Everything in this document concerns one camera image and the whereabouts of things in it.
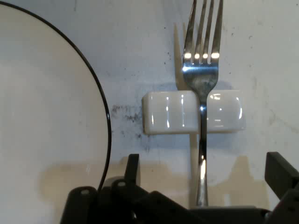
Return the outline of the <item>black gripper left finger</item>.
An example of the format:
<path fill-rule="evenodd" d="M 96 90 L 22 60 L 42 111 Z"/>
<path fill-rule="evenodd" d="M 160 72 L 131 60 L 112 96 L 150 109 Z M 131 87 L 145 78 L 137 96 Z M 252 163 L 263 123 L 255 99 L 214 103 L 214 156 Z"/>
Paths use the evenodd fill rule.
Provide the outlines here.
<path fill-rule="evenodd" d="M 62 224 L 183 224 L 187 211 L 163 194 L 137 185 L 139 155 L 130 154 L 122 178 L 96 190 L 73 189 L 67 198 Z"/>

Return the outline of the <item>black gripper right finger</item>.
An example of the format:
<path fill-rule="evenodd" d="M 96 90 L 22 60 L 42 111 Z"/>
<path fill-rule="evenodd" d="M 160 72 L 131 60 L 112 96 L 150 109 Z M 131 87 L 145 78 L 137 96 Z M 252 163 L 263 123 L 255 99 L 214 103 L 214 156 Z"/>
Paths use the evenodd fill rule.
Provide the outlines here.
<path fill-rule="evenodd" d="M 278 152 L 266 155 L 265 180 L 279 203 L 266 218 L 267 224 L 299 222 L 299 172 Z"/>

